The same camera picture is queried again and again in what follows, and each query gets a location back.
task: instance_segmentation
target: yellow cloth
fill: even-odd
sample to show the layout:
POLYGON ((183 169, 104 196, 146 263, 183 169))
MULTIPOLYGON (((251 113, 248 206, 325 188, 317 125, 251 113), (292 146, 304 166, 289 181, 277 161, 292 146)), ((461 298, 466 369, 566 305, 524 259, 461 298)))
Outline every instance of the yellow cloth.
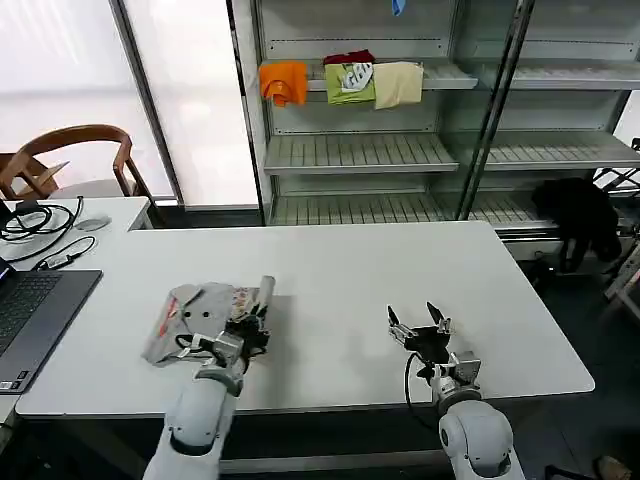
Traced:
POLYGON ((410 62, 376 63, 373 80, 376 85, 376 110, 422 100, 424 68, 410 62))
POLYGON ((307 66, 301 62, 280 62, 260 67, 260 92, 264 98, 285 107, 307 101, 307 66))

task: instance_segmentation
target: black bag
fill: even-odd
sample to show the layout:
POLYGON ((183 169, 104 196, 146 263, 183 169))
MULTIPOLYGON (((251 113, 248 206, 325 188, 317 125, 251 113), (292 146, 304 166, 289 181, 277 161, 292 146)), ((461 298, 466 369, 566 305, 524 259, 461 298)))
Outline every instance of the black bag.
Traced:
POLYGON ((560 229, 564 244, 560 251, 560 271, 575 272, 589 247, 598 259, 611 262, 622 253, 618 239, 618 214, 608 195, 582 178, 549 180, 533 192, 538 216, 548 218, 560 229), (576 245, 567 258, 569 242, 576 245))

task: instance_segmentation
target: laptop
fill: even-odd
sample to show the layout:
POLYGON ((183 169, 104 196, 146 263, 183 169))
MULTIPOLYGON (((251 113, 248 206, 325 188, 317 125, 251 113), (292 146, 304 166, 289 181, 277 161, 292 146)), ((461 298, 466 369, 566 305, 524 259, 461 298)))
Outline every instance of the laptop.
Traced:
POLYGON ((0 395, 24 392, 102 272, 18 272, 0 258, 0 395))

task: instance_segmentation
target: wooden chair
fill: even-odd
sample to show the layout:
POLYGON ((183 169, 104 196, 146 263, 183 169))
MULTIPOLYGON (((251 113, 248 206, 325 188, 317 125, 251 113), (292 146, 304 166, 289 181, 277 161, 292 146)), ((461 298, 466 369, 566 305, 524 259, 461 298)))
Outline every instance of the wooden chair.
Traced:
MULTIPOLYGON (((9 165, 9 161, 13 158, 14 153, 0 153, 0 172, 9 165)), ((31 173, 33 181, 40 187, 39 191, 45 195, 51 195, 58 190, 58 184, 54 179, 54 175, 58 173, 68 162, 61 163, 55 167, 47 168, 35 158, 27 163, 27 171, 31 173)), ((42 193, 35 192, 28 184, 16 193, 14 199, 30 200, 42 198, 42 193)))
POLYGON ((162 221, 162 217, 153 201, 151 192, 131 159, 131 146, 131 137, 129 137, 125 131, 110 125, 81 125, 45 133, 20 148, 20 150, 13 154, 11 159, 1 167, 0 191, 2 191, 7 200, 23 200, 25 198, 24 192, 16 193, 12 187, 15 178, 22 178, 26 182, 29 191, 33 192, 35 198, 38 199, 75 198, 78 195, 88 198, 144 196, 151 202, 151 213, 155 217, 154 220, 162 221), (57 170, 53 173, 49 172, 49 170, 52 171, 54 169, 48 169, 46 175, 43 176, 37 165, 43 168, 45 167, 35 159, 36 155, 78 143, 99 141, 120 144, 116 157, 113 160, 115 182, 113 180, 98 180, 71 185, 66 188, 56 189, 55 191, 51 190, 51 184, 46 185, 47 181, 52 180, 53 174, 62 167, 54 167, 54 169, 57 168, 57 170), (131 173, 134 182, 130 182, 125 177, 125 167, 131 173))

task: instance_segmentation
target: blue object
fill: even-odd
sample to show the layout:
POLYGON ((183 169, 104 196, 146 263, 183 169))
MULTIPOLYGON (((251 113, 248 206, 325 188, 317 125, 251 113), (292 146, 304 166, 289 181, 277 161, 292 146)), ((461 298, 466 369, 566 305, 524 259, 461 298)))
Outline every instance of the blue object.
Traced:
POLYGON ((393 14, 397 17, 404 11, 404 7, 407 4, 407 0, 391 0, 391 9, 393 14))

